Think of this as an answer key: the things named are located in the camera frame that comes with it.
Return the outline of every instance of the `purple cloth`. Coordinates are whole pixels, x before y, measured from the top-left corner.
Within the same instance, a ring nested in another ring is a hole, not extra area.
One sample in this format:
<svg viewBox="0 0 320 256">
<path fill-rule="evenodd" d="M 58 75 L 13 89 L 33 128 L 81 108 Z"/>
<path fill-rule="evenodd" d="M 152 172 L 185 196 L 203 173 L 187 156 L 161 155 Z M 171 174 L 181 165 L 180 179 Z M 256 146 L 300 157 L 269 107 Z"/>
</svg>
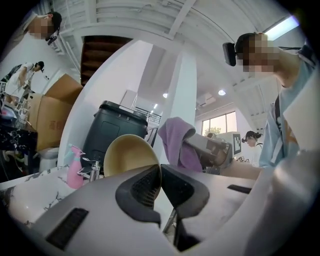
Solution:
<svg viewBox="0 0 320 256">
<path fill-rule="evenodd" d="M 170 165 L 202 172 L 199 157 L 194 148 L 184 143 L 192 137 L 196 129 L 180 117 L 168 118 L 159 128 L 158 134 L 162 139 L 166 158 Z"/>
</svg>

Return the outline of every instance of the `pink spray bottle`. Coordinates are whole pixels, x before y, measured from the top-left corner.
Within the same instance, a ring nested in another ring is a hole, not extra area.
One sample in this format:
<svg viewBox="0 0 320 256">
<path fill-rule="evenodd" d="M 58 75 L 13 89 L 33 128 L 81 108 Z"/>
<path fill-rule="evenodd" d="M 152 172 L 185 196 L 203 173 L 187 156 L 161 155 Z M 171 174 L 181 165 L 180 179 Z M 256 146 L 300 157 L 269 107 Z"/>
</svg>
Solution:
<svg viewBox="0 0 320 256">
<path fill-rule="evenodd" d="M 65 157 L 67 158 L 74 154 L 74 158 L 66 175 L 66 183 L 72 189 L 79 189 L 84 184 L 84 177 L 79 176 L 77 172 L 82 169 L 80 158 L 81 155 L 84 155 L 85 153 L 83 153 L 80 148 L 77 148 L 72 144 L 69 144 L 69 147 L 70 151 Z"/>
</svg>

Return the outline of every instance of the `tree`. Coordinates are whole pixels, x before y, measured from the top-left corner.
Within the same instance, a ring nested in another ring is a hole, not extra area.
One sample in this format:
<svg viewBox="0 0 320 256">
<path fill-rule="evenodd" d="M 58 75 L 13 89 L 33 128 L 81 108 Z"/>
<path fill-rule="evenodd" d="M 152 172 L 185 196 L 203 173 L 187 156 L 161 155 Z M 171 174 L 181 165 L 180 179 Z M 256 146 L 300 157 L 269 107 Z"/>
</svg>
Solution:
<svg viewBox="0 0 320 256">
<path fill-rule="evenodd" d="M 204 130 L 204 136 L 207 136 L 209 133 L 220 134 L 221 128 L 220 127 L 211 127 L 211 128 L 207 128 Z"/>
</svg>

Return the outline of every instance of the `black trash bin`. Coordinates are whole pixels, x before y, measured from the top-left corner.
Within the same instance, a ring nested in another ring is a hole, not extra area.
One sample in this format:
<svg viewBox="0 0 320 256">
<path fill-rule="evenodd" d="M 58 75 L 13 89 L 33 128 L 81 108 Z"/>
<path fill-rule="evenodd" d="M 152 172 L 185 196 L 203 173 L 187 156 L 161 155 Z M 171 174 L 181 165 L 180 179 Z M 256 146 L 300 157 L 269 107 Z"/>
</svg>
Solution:
<svg viewBox="0 0 320 256">
<path fill-rule="evenodd" d="M 111 101 L 104 101 L 94 115 L 93 123 L 86 136 L 84 157 L 100 162 L 103 170 L 104 159 L 109 145 L 119 136 L 134 134 L 145 138 L 147 133 L 147 116 Z M 82 166 L 90 162 L 81 160 Z"/>
</svg>

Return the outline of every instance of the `chrome faucet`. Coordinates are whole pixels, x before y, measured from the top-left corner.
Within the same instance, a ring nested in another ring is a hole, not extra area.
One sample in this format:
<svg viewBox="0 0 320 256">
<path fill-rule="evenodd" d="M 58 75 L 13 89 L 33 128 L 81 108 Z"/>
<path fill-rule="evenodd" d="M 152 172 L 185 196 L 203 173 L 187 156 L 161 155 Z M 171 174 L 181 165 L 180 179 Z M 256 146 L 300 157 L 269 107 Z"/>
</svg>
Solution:
<svg viewBox="0 0 320 256">
<path fill-rule="evenodd" d="M 83 160 L 87 162 L 94 162 L 91 167 L 83 167 L 80 171 L 77 172 L 79 176 L 84 176 L 85 174 L 90 173 L 89 182 L 93 182 L 99 179 L 100 174 L 100 164 L 99 161 L 89 160 L 88 158 L 83 157 Z"/>
</svg>

